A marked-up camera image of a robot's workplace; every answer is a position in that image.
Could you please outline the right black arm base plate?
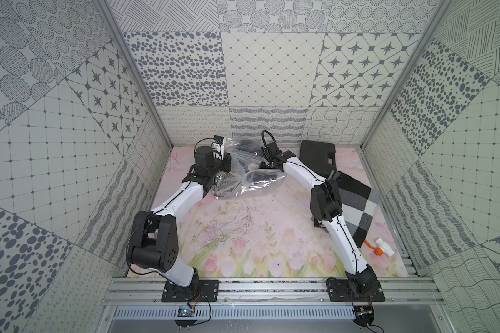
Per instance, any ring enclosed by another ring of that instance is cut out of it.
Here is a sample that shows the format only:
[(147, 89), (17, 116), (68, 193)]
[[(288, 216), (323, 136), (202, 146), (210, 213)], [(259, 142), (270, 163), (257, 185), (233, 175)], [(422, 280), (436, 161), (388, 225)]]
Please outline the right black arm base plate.
[(331, 302), (384, 302), (386, 300), (381, 283), (370, 265), (355, 275), (347, 273), (346, 280), (329, 277), (325, 283)]

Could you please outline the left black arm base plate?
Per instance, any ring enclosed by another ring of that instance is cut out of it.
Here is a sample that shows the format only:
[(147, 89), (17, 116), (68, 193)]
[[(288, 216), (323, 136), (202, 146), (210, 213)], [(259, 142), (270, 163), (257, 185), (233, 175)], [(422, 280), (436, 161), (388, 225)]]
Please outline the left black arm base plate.
[(162, 302), (216, 302), (218, 292), (219, 280), (200, 280), (195, 277), (188, 287), (166, 282)]

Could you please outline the black white checkered blanket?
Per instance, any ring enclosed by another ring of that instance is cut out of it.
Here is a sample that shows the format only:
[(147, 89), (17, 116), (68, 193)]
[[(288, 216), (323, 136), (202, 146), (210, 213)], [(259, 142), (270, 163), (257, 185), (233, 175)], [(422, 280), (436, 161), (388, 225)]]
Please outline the black white checkered blanket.
[(372, 224), (380, 194), (340, 171), (332, 172), (331, 180), (337, 183), (342, 213), (348, 230), (356, 246), (361, 248)]

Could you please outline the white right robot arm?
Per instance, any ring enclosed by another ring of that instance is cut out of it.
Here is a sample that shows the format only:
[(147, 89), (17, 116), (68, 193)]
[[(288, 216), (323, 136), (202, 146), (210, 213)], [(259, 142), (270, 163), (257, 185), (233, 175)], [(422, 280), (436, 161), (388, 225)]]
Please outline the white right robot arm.
[(280, 169), (311, 190), (310, 209), (315, 221), (322, 223), (333, 240), (333, 250), (343, 263), (354, 297), (368, 294), (378, 287), (378, 278), (355, 245), (343, 216), (343, 203), (338, 182), (310, 170), (293, 152), (280, 150), (268, 130), (261, 132), (262, 153), (268, 169)]

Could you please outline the clear plastic vacuum bag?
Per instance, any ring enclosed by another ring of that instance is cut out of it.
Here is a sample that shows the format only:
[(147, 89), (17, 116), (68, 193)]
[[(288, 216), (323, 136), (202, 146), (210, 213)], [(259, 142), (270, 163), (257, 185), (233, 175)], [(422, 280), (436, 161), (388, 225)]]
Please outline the clear plastic vacuum bag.
[(219, 199), (264, 196), (276, 191), (286, 178), (279, 169), (268, 169), (256, 140), (227, 138), (225, 151), (231, 155), (231, 170), (217, 175), (213, 194)]

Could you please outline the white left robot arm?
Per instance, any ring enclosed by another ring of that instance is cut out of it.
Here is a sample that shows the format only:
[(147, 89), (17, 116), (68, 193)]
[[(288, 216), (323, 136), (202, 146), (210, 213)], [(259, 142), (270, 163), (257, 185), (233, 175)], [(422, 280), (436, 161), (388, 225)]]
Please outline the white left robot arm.
[(224, 151), (224, 138), (216, 135), (211, 144), (194, 148), (194, 164), (181, 187), (151, 212), (140, 211), (134, 217), (126, 247), (126, 263), (158, 273), (172, 286), (197, 293), (199, 274), (179, 257), (177, 221), (200, 202), (215, 186), (218, 174), (231, 170), (231, 156)]

